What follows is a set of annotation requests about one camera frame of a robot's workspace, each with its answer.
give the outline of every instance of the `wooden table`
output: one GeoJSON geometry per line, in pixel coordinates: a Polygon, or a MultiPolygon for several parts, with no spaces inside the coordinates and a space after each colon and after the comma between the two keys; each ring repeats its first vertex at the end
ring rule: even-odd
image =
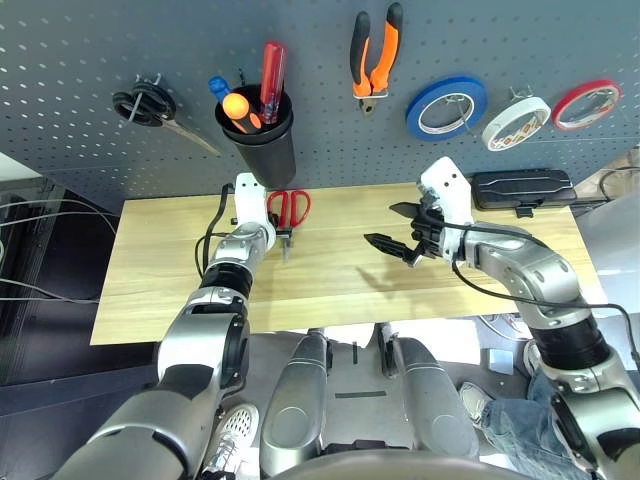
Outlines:
{"type": "MultiPolygon", "coordinates": [[[[252,332],[516,310],[512,302],[463,285],[442,259],[424,259],[411,269],[364,240],[363,234],[379,232],[415,244],[409,220],[388,209],[396,202],[417,201],[415,184],[309,193],[313,206],[295,232],[289,263],[283,264],[278,241],[258,269],[250,297],[252,332]]],[[[233,228],[235,208],[229,200],[217,231],[233,228]]],[[[92,344],[162,339],[198,286],[193,249],[217,205],[217,196],[125,203],[92,344]]],[[[513,211],[474,212],[474,217],[529,230],[571,263],[589,301],[604,300],[569,208],[540,209],[533,219],[517,219],[513,211]]],[[[485,288],[506,292],[478,271],[463,273],[485,288]]]]}

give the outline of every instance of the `tape roll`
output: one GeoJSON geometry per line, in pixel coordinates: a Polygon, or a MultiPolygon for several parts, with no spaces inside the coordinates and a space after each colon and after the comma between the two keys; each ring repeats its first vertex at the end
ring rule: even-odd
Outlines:
{"type": "Polygon", "coordinates": [[[585,128],[602,117],[607,116],[615,108],[622,96],[622,89],[613,80],[595,80],[571,90],[558,102],[551,113],[551,120],[559,130],[578,130],[585,128]],[[582,113],[578,118],[561,120],[567,109],[585,97],[602,96],[603,101],[591,111],[582,113]]]}
{"type": "Polygon", "coordinates": [[[407,109],[409,132],[421,140],[439,142],[460,135],[477,124],[487,111],[487,90],[473,77],[452,77],[425,88],[407,109]],[[423,123],[425,112],[441,100],[464,101],[469,104],[463,116],[448,125],[432,127],[423,123]]]}
{"type": "Polygon", "coordinates": [[[540,97],[520,100],[491,120],[482,132],[482,141],[492,152],[507,150],[524,142],[547,123],[551,108],[540,97]],[[509,124],[526,118],[525,123],[505,136],[500,136],[509,124]]]}

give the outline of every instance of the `black cup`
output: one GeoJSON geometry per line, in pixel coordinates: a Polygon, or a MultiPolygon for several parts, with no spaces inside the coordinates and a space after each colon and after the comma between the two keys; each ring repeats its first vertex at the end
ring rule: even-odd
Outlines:
{"type": "MultiPolygon", "coordinates": [[[[244,95],[249,103],[258,109],[260,105],[260,85],[246,85],[233,90],[244,95]]],[[[267,188],[284,188],[296,175],[296,160],[293,154],[291,127],[293,108],[291,99],[282,92],[278,121],[273,125],[263,125],[259,133],[241,133],[222,110],[216,106],[216,120],[224,134],[235,143],[236,148],[247,162],[251,173],[260,184],[267,188]]]]}

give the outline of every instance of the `black case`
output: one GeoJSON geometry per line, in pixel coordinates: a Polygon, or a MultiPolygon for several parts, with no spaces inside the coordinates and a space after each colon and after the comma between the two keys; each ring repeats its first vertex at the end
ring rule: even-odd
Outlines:
{"type": "Polygon", "coordinates": [[[562,170],[513,170],[476,173],[471,192],[479,210],[515,208],[518,218],[533,217],[540,206],[569,205],[576,192],[562,170]]]}

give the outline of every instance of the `orange plier handle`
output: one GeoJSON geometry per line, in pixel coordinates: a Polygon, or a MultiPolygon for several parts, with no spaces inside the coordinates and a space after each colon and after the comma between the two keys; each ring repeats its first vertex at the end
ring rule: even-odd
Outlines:
{"type": "Polygon", "coordinates": [[[392,3],[387,10],[387,21],[384,26],[384,45],[378,65],[367,77],[366,60],[369,50],[369,31],[371,21],[367,12],[360,12],[356,17],[351,38],[349,63],[353,77],[353,94],[356,97],[367,97],[380,93],[389,87],[389,75],[398,56],[400,36],[402,32],[402,6],[392,3]]]}
{"type": "Polygon", "coordinates": [[[271,212],[271,203],[277,197],[282,197],[282,206],[280,207],[280,215],[278,217],[278,228],[296,228],[300,226],[302,222],[309,215],[309,211],[311,210],[311,197],[304,190],[294,190],[289,194],[284,190],[278,190],[277,192],[273,192],[269,195],[267,199],[267,211],[271,212]],[[287,225],[287,206],[289,205],[289,196],[291,196],[291,211],[289,213],[289,222],[287,225]],[[298,197],[302,196],[307,201],[307,207],[303,214],[300,217],[298,215],[298,197]]]}

